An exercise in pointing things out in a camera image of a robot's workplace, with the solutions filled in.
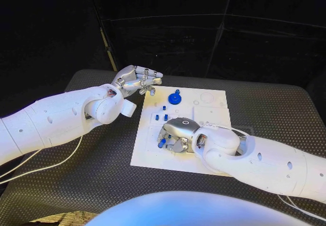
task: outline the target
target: wire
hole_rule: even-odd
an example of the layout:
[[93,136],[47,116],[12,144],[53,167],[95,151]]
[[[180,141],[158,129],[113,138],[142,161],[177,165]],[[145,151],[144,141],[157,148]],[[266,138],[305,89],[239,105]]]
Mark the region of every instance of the wire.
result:
[[288,196],[287,196],[287,198],[288,198],[288,200],[289,200],[289,202],[291,202],[292,205],[284,201],[284,199],[279,197],[279,195],[276,195],[276,196],[278,196],[278,198],[281,199],[281,201],[282,201],[288,206],[291,206],[294,209],[297,209],[297,210],[298,210],[299,212],[302,212],[305,215],[308,215],[310,217],[314,217],[314,218],[317,218],[317,219],[326,221],[326,219],[321,218],[320,216],[317,216],[315,214],[312,214],[312,213],[310,213],[310,212],[301,210],[301,209],[297,207],[297,205],[294,204],[294,202],[291,201],[291,199],[289,199]]
[[216,126],[224,128],[224,129],[235,130],[235,131],[237,131],[239,133],[242,133],[245,136],[249,136],[243,131],[240,131],[240,130],[232,128],[232,127],[227,127],[227,126],[223,126],[223,125],[216,125]]
[[[27,175],[27,174],[30,174],[30,173],[34,173],[34,172],[37,172],[37,171],[41,171],[41,170],[46,170],[46,169],[49,169],[49,168],[51,168],[51,167],[56,167],[57,165],[60,165],[70,157],[72,157],[72,155],[74,154],[74,152],[76,152],[76,149],[77,149],[77,147],[79,147],[79,144],[80,144],[80,141],[82,141],[82,136],[80,136],[80,139],[79,139],[79,142],[77,142],[77,145],[76,145],[76,148],[74,148],[74,150],[73,150],[73,152],[70,153],[70,155],[67,156],[67,158],[61,161],[61,162],[59,162],[57,164],[54,164],[54,165],[51,165],[51,166],[46,166],[46,167],[43,167],[43,168],[40,168],[40,169],[36,169],[36,170],[33,170],[33,171],[28,171],[28,172],[25,172],[25,173],[23,173],[23,174],[20,174],[20,175],[17,175],[17,176],[14,176],[12,178],[10,178],[10,179],[7,179],[7,180],[4,180],[4,181],[1,181],[0,182],[0,185],[1,184],[4,184],[4,183],[7,183],[8,181],[11,181],[11,180],[14,180],[15,178],[18,178],[18,177],[21,177],[21,176],[24,176],[24,175]],[[7,173],[4,173],[0,177],[2,177],[4,175],[7,175],[12,170],[15,170],[25,162],[27,162],[27,160],[40,152],[40,150],[37,150],[37,152],[7,172]]]

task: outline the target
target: white board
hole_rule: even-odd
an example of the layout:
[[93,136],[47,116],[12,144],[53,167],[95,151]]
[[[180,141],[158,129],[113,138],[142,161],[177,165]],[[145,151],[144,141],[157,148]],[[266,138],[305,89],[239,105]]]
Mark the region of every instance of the white board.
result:
[[[180,90],[181,102],[171,105],[167,97],[175,89]],[[224,91],[155,86],[154,96],[151,97],[148,92],[145,93],[129,165],[229,176],[226,173],[210,172],[193,153],[174,153],[157,147],[157,136],[165,123],[165,114],[167,120],[186,117],[199,125],[210,122],[230,126]]]

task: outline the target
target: blue object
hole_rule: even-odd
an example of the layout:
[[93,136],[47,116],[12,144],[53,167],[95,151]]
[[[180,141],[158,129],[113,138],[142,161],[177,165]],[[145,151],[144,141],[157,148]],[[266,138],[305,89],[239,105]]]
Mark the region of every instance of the blue object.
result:
[[162,147],[162,145],[164,145],[164,143],[165,143],[165,139],[161,139],[161,141],[160,141],[160,143],[158,143],[158,148],[161,148]]
[[180,90],[175,90],[167,99],[170,104],[177,105],[181,102]]

